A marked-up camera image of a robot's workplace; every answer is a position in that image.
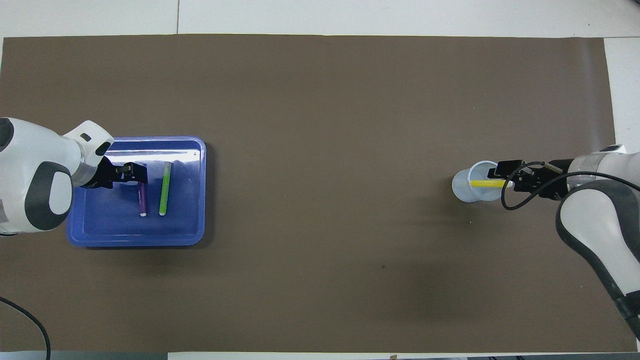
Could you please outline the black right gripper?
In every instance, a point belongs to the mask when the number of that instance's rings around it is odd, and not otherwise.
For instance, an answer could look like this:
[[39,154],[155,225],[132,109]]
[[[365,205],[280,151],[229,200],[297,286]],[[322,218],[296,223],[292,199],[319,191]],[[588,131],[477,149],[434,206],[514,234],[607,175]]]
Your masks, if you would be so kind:
[[[560,172],[542,165],[540,167],[526,168],[526,170],[522,171],[522,180],[514,180],[514,191],[533,194],[540,187],[548,184],[537,195],[543,199],[562,200],[569,193],[567,178],[554,179],[561,174],[568,173],[571,162],[573,162],[573,159],[556,159],[546,163],[547,166],[557,167]],[[489,169],[489,179],[506,180],[523,164],[525,164],[523,160],[499,161],[496,166]]]

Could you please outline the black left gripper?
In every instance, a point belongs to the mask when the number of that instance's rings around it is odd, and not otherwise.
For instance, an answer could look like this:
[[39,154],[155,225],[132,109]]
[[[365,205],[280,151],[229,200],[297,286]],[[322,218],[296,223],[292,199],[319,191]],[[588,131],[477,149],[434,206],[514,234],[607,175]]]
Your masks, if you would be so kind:
[[133,162],[132,164],[114,165],[109,158],[103,157],[97,169],[90,180],[83,184],[85,189],[112,189],[114,183],[124,182],[138,182],[148,183],[147,167],[145,164]]

